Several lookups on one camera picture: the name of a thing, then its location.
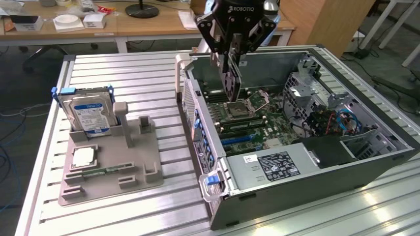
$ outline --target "white box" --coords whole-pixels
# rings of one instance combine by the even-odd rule
[[[57,33],[84,30],[84,25],[77,16],[61,15],[61,16],[57,16],[52,21],[53,21],[55,30],[57,31]]]
[[[360,33],[359,31],[356,31],[353,38],[351,40],[351,42],[348,43],[347,49],[345,49],[345,53],[355,53],[357,51],[357,45],[361,44],[363,40],[365,39],[365,35],[363,33]]]
[[[13,23],[17,31],[40,31],[43,28],[44,20],[37,16],[35,23]]]
[[[105,17],[103,14],[91,14],[84,17],[84,27],[87,29],[103,29],[105,27]]]

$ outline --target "aluminum extrusion table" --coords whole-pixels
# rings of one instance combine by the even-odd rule
[[[399,125],[420,141],[420,128],[324,49],[319,53]],[[392,168],[368,186],[211,231],[176,108],[175,55],[189,51],[67,57],[57,86],[111,83],[129,117],[149,115],[157,127],[164,184],[75,206],[57,204],[69,123],[52,102],[16,235],[280,236],[384,235],[420,232],[420,158]],[[341,85],[321,71],[337,92]]]

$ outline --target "metal frame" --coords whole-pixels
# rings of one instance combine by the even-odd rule
[[[376,34],[376,31],[379,30],[387,16],[389,15],[392,9],[395,8],[397,3],[411,3],[412,5],[409,6],[409,8],[407,9],[407,11],[404,12],[404,14],[401,15],[397,23],[395,24],[395,26],[392,27],[392,30],[388,32],[385,39],[381,41],[379,48],[384,49],[384,47],[387,46],[389,40],[392,39],[395,33],[397,32],[397,30],[400,29],[403,23],[405,22],[407,18],[409,17],[411,13],[413,12],[415,8],[417,7],[420,0],[391,0],[388,7],[385,8],[385,10],[383,11],[365,39],[363,40],[361,44],[360,44],[360,48],[364,49],[373,37],[373,35]],[[413,52],[411,53],[411,55],[408,56],[408,58],[405,59],[405,61],[403,62],[403,66],[407,67],[409,65],[409,63],[413,61],[413,59],[416,58],[416,56],[420,53],[420,44],[416,47],[416,49],[413,50]]]
[[[281,47],[267,47],[272,50]],[[317,53],[420,142],[420,127],[325,49]],[[149,114],[157,128],[165,182],[161,187],[60,207],[63,150],[69,123],[53,102],[16,235],[343,235],[420,232],[420,156],[392,168],[368,186],[297,206],[220,231],[209,230],[175,100],[175,56],[191,51],[77,56],[64,62],[59,86],[77,88],[112,82],[129,117]],[[335,91],[340,83],[323,80]]]
[[[275,35],[280,35],[277,46],[287,46],[291,34],[291,29],[276,31]],[[31,46],[31,45],[53,45],[53,44],[75,44],[75,43],[101,43],[115,42],[117,44],[119,53],[128,53],[127,42],[137,40],[161,40],[161,39],[185,39],[201,38],[200,33],[189,34],[163,34],[163,35],[144,35],[144,36],[109,36],[109,37],[92,37],[92,38],[64,38],[64,39],[36,39],[36,40],[1,40],[0,47],[5,46]]]

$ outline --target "motherboard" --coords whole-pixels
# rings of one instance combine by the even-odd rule
[[[279,89],[272,88],[247,89],[235,102],[208,93],[207,105],[227,156],[287,146],[297,139],[280,108],[281,99]]]

